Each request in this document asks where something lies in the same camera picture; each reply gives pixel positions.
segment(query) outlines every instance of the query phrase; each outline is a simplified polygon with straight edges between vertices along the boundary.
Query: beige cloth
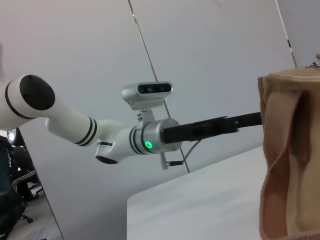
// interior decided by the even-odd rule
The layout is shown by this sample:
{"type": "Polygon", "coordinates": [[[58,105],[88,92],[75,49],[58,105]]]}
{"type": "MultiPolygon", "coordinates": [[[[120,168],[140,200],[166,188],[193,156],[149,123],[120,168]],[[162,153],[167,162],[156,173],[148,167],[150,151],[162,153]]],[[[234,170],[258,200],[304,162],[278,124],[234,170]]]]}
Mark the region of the beige cloth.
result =
{"type": "Polygon", "coordinates": [[[320,69],[258,80],[267,175],[262,239],[320,240],[320,69]]]}

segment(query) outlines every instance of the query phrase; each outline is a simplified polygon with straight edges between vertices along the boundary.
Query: black cable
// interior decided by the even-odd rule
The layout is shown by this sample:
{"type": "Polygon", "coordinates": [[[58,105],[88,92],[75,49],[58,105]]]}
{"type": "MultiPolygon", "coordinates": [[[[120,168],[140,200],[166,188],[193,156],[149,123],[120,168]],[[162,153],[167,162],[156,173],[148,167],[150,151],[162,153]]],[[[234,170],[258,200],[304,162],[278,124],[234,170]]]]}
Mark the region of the black cable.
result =
{"type": "Polygon", "coordinates": [[[187,157],[190,155],[192,150],[201,142],[201,139],[198,140],[193,146],[190,148],[190,150],[187,152],[187,154],[184,157],[184,160],[182,161],[169,161],[170,166],[178,166],[178,165],[183,165],[184,162],[187,160],[187,157]]]}

